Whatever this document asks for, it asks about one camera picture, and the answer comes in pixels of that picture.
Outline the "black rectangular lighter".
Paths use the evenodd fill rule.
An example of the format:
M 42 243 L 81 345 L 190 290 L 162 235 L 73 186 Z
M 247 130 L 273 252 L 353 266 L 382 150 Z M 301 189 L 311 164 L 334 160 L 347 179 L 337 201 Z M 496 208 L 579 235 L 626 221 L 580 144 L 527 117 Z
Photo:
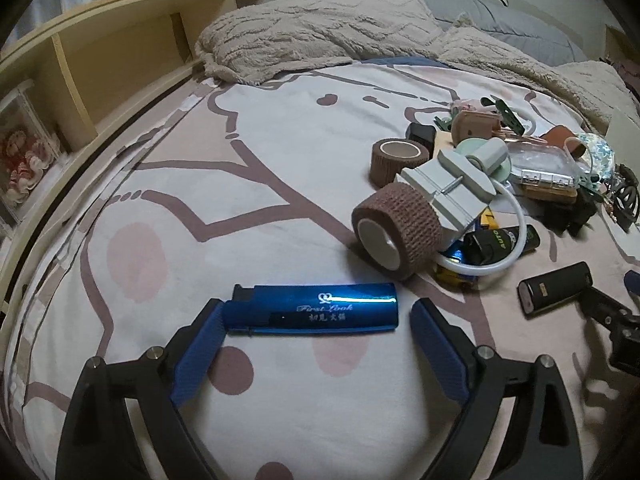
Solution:
M 516 292 L 523 314 L 534 318 L 577 297 L 593 283 L 585 261 L 526 278 Z

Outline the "blue lighter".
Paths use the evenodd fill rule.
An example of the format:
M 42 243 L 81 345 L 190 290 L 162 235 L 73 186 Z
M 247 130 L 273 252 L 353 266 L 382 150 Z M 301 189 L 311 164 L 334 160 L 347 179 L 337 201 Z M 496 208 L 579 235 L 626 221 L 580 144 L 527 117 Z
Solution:
M 370 334 L 396 330 L 399 306 L 392 283 L 238 285 L 222 318 L 242 334 Z

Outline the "black green lighter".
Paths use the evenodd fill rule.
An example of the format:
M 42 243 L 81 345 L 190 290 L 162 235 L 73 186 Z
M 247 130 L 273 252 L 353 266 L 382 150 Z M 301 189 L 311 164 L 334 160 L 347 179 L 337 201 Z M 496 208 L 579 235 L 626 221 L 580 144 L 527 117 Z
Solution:
M 473 266 L 496 263 L 510 255 L 519 235 L 520 229 L 517 226 L 466 233 L 462 238 L 464 262 Z

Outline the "clear plastic case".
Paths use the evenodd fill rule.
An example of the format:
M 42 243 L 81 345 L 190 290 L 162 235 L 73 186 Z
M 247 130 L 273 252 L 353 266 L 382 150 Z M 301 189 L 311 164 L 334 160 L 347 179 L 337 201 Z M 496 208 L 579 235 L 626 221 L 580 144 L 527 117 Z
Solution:
M 534 188 L 575 191 L 578 185 L 575 164 L 563 150 L 543 143 L 508 144 L 511 176 L 515 182 Z

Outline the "white shoe box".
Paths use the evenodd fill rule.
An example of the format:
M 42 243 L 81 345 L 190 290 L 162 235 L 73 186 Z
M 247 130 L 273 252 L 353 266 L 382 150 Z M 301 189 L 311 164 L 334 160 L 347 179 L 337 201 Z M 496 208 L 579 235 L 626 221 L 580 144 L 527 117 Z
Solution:
M 614 110 L 605 139 L 617 155 L 633 155 L 639 151 L 639 127 L 620 110 Z

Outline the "grey plastic tool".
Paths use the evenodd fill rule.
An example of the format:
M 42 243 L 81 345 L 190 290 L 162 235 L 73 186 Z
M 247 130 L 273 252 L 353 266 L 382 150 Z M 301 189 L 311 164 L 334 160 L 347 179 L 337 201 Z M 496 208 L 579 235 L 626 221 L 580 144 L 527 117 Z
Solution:
M 440 151 L 416 168 L 404 168 L 396 181 L 417 190 L 449 234 L 465 231 L 497 195 L 490 177 L 453 150 Z

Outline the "brown bandage roll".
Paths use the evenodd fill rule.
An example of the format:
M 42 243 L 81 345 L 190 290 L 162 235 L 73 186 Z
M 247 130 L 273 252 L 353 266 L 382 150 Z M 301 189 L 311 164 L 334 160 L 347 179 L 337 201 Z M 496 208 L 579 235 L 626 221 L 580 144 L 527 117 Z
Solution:
M 352 211 L 360 244 L 379 268 L 396 281 L 423 270 L 442 244 L 434 208 L 412 186 L 393 182 Z
M 428 149 L 416 141 L 381 139 L 371 148 L 369 180 L 377 188 L 382 188 L 392 183 L 401 170 L 419 167 L 430 159 Z

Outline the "cartoon print bed sheet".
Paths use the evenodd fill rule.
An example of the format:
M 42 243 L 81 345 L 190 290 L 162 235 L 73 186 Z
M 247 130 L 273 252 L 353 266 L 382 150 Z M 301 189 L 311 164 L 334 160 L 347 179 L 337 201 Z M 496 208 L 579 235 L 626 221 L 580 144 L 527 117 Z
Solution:
M 195 89 L 64 231 L 25 298 L 2 399 L 25 462 L 53 477 L 92 356 L 137 359 L 235 285 L 382 282 L 350 222 L 373 191 L 373 144 L 482 96 L 542 131 L 582 126 L 554 96 L 440 67 L 357 64 Z M 363 336 L 230 336 L 182 414 L 226 479 L 416 479 L 457 411 L 401 323 Z

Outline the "grey pillow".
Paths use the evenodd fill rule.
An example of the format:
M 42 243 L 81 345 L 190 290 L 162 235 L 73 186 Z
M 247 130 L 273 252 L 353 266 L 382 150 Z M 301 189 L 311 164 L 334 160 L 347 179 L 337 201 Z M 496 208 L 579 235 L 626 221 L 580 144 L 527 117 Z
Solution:
M 561 29 L 520 10 L 480 0 L 424 0 L 442 30 L 466 16 L 486 35 L 510 44 L 537 61 L 560 66 L 588 60 L 584 51 Z

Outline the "wooden shelf unit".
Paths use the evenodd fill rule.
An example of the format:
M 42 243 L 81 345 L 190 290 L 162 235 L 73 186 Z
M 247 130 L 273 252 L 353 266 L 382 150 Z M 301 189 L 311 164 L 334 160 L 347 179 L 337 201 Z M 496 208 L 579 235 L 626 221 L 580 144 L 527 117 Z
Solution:
M 1 263 L 9 304 L 53 211 L 123 128 L 198 69 L 194 42 L 215 18 L 259 0 L 94 0 L 1 53 L 1 88 L 34 82 L 40 114 L 70 161 L 50 177 Z

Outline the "beige fluffy blanket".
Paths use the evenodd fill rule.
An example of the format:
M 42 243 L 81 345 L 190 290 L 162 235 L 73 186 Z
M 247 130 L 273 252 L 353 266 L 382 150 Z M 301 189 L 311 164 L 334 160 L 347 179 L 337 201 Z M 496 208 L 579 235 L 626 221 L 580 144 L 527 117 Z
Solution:
M 221 15 L 194 44 L 206 74 L 259 86 L 282 72 L 371 58 L 422 56 L 554 96 L 605 133 L 639 102 L 611 65 L 540 62 L 482 32 L 467 16 L 442 29 L 424 0 L 271 0 Z

